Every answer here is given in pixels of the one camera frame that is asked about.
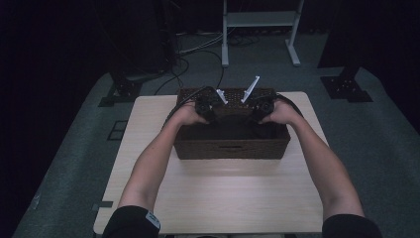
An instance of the wooden table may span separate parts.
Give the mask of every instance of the wooden table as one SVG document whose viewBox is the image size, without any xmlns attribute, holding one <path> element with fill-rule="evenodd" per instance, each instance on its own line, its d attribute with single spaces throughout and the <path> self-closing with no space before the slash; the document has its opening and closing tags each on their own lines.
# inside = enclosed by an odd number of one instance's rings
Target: wooden table
<svg viewBox="0 0 420 238">
<path fill-rule="evenodd" d="M 304 92 L 281 93 L 302 111 L 314 130 L 324 133 Z M 176 96 L 141 96 L 136 100 L 110 175 L 94 232 L 103 230 L 117 208 L 132 167 L 160 130 Z M 161 234 L 318 233 L 322 204 L 311 180 L 296 134 L 281 160 L 180 160 L 170 154 L 155 215 Z"/>
</svg>

